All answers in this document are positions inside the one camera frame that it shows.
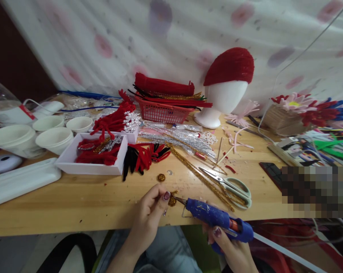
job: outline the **hot glue gun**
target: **hot glue gun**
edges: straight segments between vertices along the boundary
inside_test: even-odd
[[[210,227],[219,226],[222,228],[230,240],[239,240],[247,243],[254,239],[252,227],[240,218],[232,218],[227,212],[208,205],[205,202],[190,198],[188,200],[179,197],[174,198],[182,203],[192,213],[193,217],[203,221]],[[216,242],[212,244],[212,249],[216,253],[223,255]]]

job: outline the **floral curtain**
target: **floral curtain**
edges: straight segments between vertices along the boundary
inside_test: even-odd
[[[61,90],[130,88],[136,72],[203,90],[232,47],[255,59],[248,99],[292,92],[343,99],[343,0],[2,0]]]

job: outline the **red hat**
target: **red hat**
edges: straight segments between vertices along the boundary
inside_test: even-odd
[[[204,86],[241,80],[250,83],[254,74],[254,58],[241,47],[234,47],[220,54],[211,64]]]

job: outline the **mannequin head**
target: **mannequin head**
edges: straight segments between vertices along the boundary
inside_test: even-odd
[[[234,47],[220,54],[209,68],[204,86],[211,108],[203,108],[194,120],[203,127],[215,129],[221,125],[221,113],[231,113],[252,81],[254,59],[247,49]]]

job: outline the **woman's right hand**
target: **woman's right hand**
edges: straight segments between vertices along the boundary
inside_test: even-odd
[[[237,240],[231,240],[218,226],[209,227],[203,224],[203,229],[208,231],[208,243],[216,242],[221,252],[225,254],[228,266],[235,273],[257,273],[258,270],[252,259],[249,244]]]

